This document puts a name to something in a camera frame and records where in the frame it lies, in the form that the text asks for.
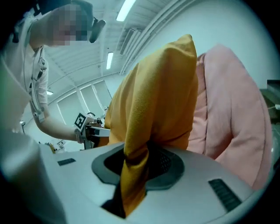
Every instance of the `robotic arm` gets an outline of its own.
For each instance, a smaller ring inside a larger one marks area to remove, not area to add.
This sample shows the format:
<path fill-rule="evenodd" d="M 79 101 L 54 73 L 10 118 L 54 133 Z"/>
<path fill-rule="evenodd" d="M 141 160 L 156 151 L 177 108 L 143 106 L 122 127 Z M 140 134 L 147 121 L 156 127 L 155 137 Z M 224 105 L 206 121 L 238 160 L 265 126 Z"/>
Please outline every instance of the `robotic arm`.
<path fill-rule="evenodd" d="M 109 137 L 110 129 L 102 128 L 101 119 L 95 119 L 88 114 L 79 113 L 74 123 L 81 134 L 84 149 L 96 148 L 101 137 Z"/>

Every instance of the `lanyard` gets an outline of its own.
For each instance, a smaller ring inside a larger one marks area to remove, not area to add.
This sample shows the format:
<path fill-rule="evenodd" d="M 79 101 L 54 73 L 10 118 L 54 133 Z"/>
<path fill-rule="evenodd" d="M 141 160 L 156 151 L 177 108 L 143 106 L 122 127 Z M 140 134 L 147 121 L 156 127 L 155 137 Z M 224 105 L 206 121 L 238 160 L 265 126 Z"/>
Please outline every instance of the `lanyard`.
<path fill-rule="evenodd" d="M 24 49 L 24 64 L 23 64 L 24 81 L 25 81 L 26 49 L 27 49 L 27 46 L 28 46 L 29 41 L 30 41 L 31 28 L 32 28 L 33 23 L 34 23 L 34 21 L 32 22 L 32 24 L 30 25 L 30 27 L 27 31 L 27 35 L 26 35 L 25 42 L 24 42 L 24 47 L 25 47 L 25 49 Z M 46 66 L 45 66 L 46 62 L 42 57 L 42 51 L 43 51 L 43 49 L 40 49 L 39 62 L 36 65 L 36 67 L 35 67 L 35 58 L 36 58 L 37 54 L 35 54 L 35 56 L 34 56 L 33 64 L 32 64 L 31 83 L 29 85 L 28 90 L 27 90 L 26 84 L 25 84 L 26 91 L 28 91 L 28 93 L 31 96 L 30 103 L 35 110 L 34 115 L 38 118 L 39 122 L 43 122 L 45 120 L 44 113 L 43 113 L 44 108 L 41 108 L 40 103 L 39 103 L 39 99 L 38 99 L 38 94 L 39 94 L 39 82 L 38 81 L 41 78 L 43 72 L 46 70 Z"/>

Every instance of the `window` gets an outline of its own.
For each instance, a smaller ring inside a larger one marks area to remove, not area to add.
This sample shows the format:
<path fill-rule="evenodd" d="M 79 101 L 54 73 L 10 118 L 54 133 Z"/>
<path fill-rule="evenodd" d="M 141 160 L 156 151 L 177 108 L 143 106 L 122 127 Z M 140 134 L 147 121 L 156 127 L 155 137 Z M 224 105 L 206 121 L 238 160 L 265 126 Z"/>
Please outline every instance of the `window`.
<path fill-rule="evenodd" d="M 67 125 L 73 125 L 79 113 L 83 112 L 77 92 L 60 100 L 57 105 Z"/>
<path fill-rule="evenodd" d="M 94 83 L 93 86 L 96 90 L 97 97 L 98 97 L 103 109 L 106 109 L 110 105 L 110 103 L 112 101 L 112 97 L 109 93 L 109 90 L 107 88 L 105 81 L 103 80 L 101 82 Z"/>
<path fill-rule="evenodd" d="M 94 113 L 95 117 L 102 116 L 104 113 L 104 110 L 103 110 L 102 106 L 100 105 L 100 103 L 94 93 L 92 85 L 81 89 L 81 93 L 82 93 L 84 101 L 87 105 L 88 110 L 90 112 Z"/>

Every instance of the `mesh grate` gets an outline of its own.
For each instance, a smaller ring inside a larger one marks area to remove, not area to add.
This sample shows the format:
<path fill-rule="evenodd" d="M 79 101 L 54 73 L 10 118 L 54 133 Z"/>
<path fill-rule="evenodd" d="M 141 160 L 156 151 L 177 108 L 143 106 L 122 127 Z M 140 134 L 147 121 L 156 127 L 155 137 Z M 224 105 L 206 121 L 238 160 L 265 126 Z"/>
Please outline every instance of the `mesh grate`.
<path fill-rule="evenodd" d="M 149 151 L 149 179 L 166 173 L 171 167 L 171 159 L 159 150 Z"/>

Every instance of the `person's arm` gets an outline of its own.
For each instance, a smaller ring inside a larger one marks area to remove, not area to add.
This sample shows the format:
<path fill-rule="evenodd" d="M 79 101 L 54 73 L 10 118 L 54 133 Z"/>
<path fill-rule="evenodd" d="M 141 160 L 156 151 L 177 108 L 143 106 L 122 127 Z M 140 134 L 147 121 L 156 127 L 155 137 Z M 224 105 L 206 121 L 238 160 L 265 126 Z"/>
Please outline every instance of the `person's arm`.
<path fill-rule="evenodd" d="M 75 128 L 71 126 L 67 126 L 66 124 L 56 120 L 55 118 L 51 117 L 49 114 L 49 109 L 47 104 L 41 104 L 44 108 L 44 116 L 45 121 L 40 123 L 38 118 L 34 117 L 37 127 L 47 135 L 57 139 L 64 139 L 64 140 L 71 140 L 77 141 Z M 32 113 L 34 114 L 35 110 L 31 106 Z"/>

